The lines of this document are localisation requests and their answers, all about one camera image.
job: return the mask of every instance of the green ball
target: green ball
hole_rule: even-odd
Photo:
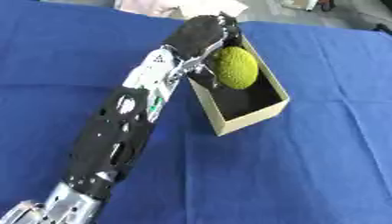
[[[215,54],[215,75],[226,86],[234,89],[250,87],[257,79],[255,57],[238,46],[220,49]]]

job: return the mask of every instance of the open box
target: open box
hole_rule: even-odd
[[[259,75],[252,86],[244,90],[228,87],[208,90],[189,79],[217,136],[277,116],[290,100],[275,75],[244,36],[241,44],[258,62]]]

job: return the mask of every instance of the blue cloth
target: blue cloth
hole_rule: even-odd
[[[0,214],[46,198],[84,122],[180,23],[0,3]],[[392,38],[288,24],[241,28],[288,90],[288,107],[217,137],[183,80],[99,223],[390,223]]]

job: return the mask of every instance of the white object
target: white object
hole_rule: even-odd
[[[308,5],[306,5],[306,9],[307,9],[308,11],[312,11],[313,8],[314,8],[314,6],[316,6],[316,4],[317,4],[318,1],[319,1],[319,0],[309,0],[309,1],[308,1]]]
[[[218,15],[221,11],[237,17],[248,8],[236,0],[116,0],[115,7],[121,11],[162,18],[169,17],[176,9],[181,10],[184,18]]]
[[[248,6],[235,0],[193,0],[184,1],[179,8],[184,18],[193,18],[199,15],[219,15],[221,11],[236,18]]]
[[[311,11],[317,2],[318,0],[281,0],[281,5],[292,9]]]

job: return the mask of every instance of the robotic hand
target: robotic hand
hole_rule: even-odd
[[[235,19],[195,17],[133,69],[76,139],[66,175],[44,204],[12,208],[0,224],[93,223],[111,188],[125,179],[162,108],[185,74],[200,74],[213,51],[241,38]]]

